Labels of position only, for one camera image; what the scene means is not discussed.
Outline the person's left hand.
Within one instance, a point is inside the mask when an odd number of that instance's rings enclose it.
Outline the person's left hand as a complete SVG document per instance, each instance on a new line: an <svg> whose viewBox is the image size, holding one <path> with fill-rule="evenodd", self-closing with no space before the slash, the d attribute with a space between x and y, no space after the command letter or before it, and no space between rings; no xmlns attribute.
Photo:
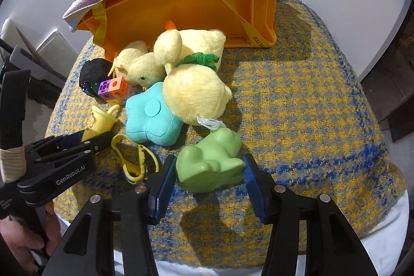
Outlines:
<svg viewBox="0 0 414 276"><path fill-rule="evenodd" d="M46 244L38 234L28 229L26 225L12 221L10 218L1 220L1 235L28 275L35 275L39 269L29 250L45 248L47 255L51 256L62 237L53 201L47 203L44 208L46 211L45 232L48 238Z"/></svg>

